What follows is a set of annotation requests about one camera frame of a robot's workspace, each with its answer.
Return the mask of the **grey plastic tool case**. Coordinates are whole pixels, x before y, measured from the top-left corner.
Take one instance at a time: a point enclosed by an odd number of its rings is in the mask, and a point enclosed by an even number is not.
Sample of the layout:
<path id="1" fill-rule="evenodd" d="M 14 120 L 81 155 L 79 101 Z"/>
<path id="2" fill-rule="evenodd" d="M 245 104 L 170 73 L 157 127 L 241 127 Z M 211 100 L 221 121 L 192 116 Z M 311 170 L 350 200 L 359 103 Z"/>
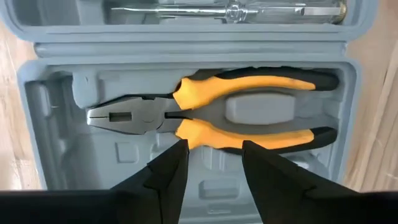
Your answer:
<path id="1" fill-rule="evenodd" d="M 330 126 L 330 145 L 278 153 L 341 184 L 361 86 L 348 43 L 366 33 L 378 0 L 343 0 L 339 24 L 230 24 L 205 17 L 161 19 L 111 12 L 125 4 L 212 4 L 228 0 L 0 0 L 0 19 L 37 55 L 17 73 L 42 190 L 110 189 L 179 140 L 173 133 L 118 133 L 87 123 L 87 111 L 126 95 L 166 95 L 184 77 L 202 80 L 246 67 L 334 74 L 331 91 L 262 87 L 193 113 L 217 127 L 270 134 Z M 189 148 L 178 224 L 263 224 L 239 154 Z"/>

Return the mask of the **yellow handled pliers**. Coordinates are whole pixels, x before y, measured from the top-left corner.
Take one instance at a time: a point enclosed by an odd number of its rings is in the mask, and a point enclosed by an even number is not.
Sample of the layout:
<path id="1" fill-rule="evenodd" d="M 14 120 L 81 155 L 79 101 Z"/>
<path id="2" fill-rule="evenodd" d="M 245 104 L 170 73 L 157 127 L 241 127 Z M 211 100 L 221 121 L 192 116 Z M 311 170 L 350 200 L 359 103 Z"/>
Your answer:
<path id="1" fill-rule="evenodd" d="M 149 131 L 173 133 L 187 140 L 190 149 L 209 146 L 239 154 L 245 141 L 252 141 L 278 153 L 306 151 L 335 142 L 338 131 L 330 126 L 270 134 L 243 134 L 217 127 L 210 118 L 196 118 L 194 112 L 224 96 L 254 88 L 271 87 L 305 91 L 331 91 L 339 85 L 334 74 L 292 67 L 246 67 L 221 72 L 202 80 L 184 77 L 174 92 L 166 95 L 126 95 L 87 111 L 87 123 L 96 128 L 124 134 Z"/>

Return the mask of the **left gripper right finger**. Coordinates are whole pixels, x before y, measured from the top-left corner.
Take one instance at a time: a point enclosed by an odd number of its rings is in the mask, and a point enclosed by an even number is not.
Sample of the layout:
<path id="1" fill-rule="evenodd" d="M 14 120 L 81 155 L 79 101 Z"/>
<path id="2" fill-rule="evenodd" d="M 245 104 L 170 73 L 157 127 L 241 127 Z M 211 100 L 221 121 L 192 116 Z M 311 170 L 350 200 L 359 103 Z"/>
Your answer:
<path id="1" fill-rule="evenodd" d="M 398 224 L 398 191 L 357 192 L 252 141 L 242 162 L 263 224 Z"/>

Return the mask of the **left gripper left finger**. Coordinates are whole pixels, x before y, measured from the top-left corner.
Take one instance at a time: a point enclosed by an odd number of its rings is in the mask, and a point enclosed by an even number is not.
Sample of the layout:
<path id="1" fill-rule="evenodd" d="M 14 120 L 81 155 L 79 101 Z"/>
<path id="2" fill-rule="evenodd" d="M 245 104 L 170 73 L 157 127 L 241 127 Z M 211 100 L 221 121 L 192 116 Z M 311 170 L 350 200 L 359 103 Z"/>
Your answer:
<path id="1" fill-rule="evenodd" d="M 0 191 L 0 224 L 178 224 L 188 159 L 179 140 L 110 189 Z"/>

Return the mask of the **thin metal screwdriver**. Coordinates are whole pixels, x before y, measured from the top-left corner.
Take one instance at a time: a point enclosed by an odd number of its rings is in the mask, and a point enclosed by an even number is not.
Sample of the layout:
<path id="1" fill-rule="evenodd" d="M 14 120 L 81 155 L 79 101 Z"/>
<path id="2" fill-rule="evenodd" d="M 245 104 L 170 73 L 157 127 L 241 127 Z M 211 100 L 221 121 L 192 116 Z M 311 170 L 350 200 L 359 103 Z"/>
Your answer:
<path id="1" fill-rule="evenodd" d="M 343 0 L 315 2 L 270 2 L 228 0 L 212 4 L 125 4 L 111 12 L 153 14 L 161 19 L 205 17 L 230 24 L 339 24 L 347 13 Z"/>

